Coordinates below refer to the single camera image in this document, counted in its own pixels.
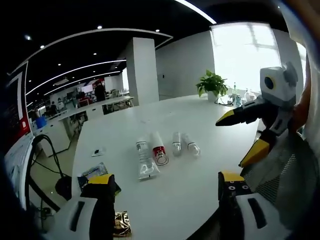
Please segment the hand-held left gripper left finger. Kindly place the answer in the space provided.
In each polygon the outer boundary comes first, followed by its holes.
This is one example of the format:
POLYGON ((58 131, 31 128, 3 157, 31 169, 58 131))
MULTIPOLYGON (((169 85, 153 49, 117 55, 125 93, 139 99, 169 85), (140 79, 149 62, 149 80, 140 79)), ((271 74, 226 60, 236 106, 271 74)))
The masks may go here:
POLYGON ((115 197, 120 190, 113 174, 77 178, 80 195, 73 196, 54 216, 46 240, 112 240, 115 197))

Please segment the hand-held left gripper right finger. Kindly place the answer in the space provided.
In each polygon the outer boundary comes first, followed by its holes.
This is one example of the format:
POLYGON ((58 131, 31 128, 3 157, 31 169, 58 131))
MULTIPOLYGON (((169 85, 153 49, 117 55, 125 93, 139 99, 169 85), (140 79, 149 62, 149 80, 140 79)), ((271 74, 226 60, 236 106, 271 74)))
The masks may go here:
POLYGON ((218 203, 221 240, 285 240, 291 234, 278 210, 237 173, 218 173, 218 203))

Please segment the person's right hand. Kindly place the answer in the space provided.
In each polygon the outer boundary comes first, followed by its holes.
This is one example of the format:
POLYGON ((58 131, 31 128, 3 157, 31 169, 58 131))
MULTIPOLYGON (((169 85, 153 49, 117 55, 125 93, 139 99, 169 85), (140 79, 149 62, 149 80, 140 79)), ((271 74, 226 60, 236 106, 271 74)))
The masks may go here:
POLYGON ((311 86, 309 83, 305 84, 305 88, 302 92, 299 103, 295 105, 292 115, 292 130, 296 132, 299 128, 306 124, 308 114, 309 114, 309 106, 310 106, 310 98, 311 98, 311 86))

